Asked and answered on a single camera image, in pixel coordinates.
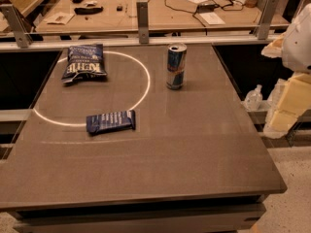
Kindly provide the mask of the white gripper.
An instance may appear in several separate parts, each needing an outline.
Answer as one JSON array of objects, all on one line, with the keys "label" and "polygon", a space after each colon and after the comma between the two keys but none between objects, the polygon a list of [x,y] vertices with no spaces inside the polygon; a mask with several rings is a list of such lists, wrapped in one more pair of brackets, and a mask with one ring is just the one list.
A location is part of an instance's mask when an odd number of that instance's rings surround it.
[{"label": "white gripper", "polygon": [[261,54],[269,58],[282,55],[285,67],[302,72],[294,73],[286,81],[280,80],[270,93],[271,103],[263,134],[279,139],[311,107],[311,4],[307,4],[285,34],[265,46]]}]

